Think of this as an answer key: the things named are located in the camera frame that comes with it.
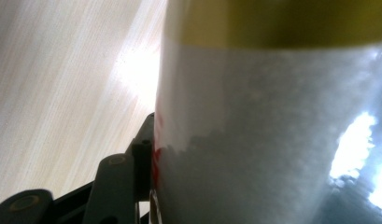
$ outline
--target wooden surface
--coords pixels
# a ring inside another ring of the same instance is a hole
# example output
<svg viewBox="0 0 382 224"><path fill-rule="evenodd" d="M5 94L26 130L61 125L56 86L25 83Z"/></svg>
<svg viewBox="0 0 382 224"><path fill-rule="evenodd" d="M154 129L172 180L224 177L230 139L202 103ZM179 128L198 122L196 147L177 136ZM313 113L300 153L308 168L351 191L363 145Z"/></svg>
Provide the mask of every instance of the wooden surface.
<svg viewBox="0 0 382 224"><path fill-rule="evenodd" d="M0 202L55 198L154 110L165 0L0 0Z"/></svg>

